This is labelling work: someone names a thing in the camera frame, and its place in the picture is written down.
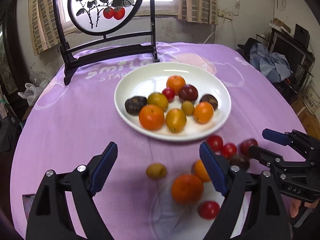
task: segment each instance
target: red cherry tomato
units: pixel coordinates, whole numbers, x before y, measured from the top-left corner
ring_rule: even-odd
[[[198,214],[203,219],[215,219],[220,210],[220,206],[215,201],[202,202],[198,207]]]
[[[113,17],[116,20],[121,20],[124,17],[125,9],[123,7],[117,7],[114,9]]]
[[[246,155],[247,157],[249,157],[248,150],[249,150],[249,147],[252,145],[258,146],[258,142],[256,139],[251,138],[251,139],[245,140],[240,144],[240,152],[243,155]]]
[[[166,98],[168,99],[169,103],[174,100],[175,92],[174,92],[174,90],[172,88],[165,88],[162,91],[162,94],[164,94],[166,96]]]
[[[214,152],[220,152],[223,148],[223,140],[218,135],[212,135],[207,139],[207,143],[210,145]]]
[[[103,16],[106,19],[111,19],[113,17],[113,14],[114,14],[114,10],[111,7],[107,7],[103,10]]]
[[[233,143],[227,143],[221,150],[221,155],[229,158],[237,154],[237,147]]]

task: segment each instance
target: blue gripper pad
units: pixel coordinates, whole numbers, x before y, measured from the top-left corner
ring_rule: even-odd
[[[225,196],[228,192],[228,188],[226,187],[225,174],[223,170],[220,168],[219,164],[212,156],[210,149],[205,143],[200,144],[199,153],[200,159],[202,160],[204,167],[207,170],[207,173],[215,190]]]
[[[94,196],[97,192],[100,192],[107,180],[107,177],[118,157],[118,146],[112,143],[110,147],[107,147],[102,153],[103,157],[94,170],[91,178],[90,193]]]
[[[264,129],[262,132],[262,136],[266,140],[275,142],[283,146],[291,144],[291,140],[286,134],[279,133],[270,129]]]

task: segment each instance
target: checkered curtain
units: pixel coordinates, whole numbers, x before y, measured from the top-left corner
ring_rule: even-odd
[[[52,0],[29,0],[29,27],[35,55],[60,43]]]
[[[178,19],[217,24],[217,0],[180,0]]]

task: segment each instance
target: blue cloth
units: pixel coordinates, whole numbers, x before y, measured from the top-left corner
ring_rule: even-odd
[[[250,49],[250,64],[259,70],[271,83],[281,82],[290,77],[292,71],[284,55],[273,52],[261,43],[254,44]]]

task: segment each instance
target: white plastic bag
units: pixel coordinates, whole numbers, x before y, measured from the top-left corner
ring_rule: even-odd
[[[23,93],[18,92],[18,95],[21,96],[23,99],[26,99],[29,106],[34,106],[39,96],[43,92],[44,88],[35,87],[33,84],[30,83],[26,83],[25,87],[26,91],[24,91]]]

